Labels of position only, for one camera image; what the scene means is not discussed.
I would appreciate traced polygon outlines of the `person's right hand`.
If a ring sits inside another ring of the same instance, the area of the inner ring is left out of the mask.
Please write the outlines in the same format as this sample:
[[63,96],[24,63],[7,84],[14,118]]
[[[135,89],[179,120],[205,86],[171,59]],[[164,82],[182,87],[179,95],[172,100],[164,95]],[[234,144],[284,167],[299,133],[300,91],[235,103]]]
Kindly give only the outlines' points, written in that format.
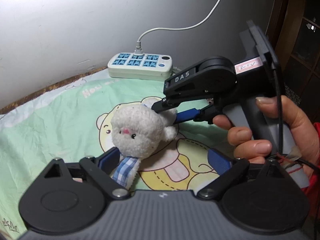
[[[291,177],[314,194],[319,187],[319,123],[312,123],[304,111],[288,97],[281,97],[284,123],[284,149],[297,146],[301,158],[315,166],[298,166]],[[264,164],[278,150],[277,99],[257,97],[244,106],[234,105],[227,115],[217,115],[213,124],[227,130],[228,143],[234,146],[236,158],[250,163]]]

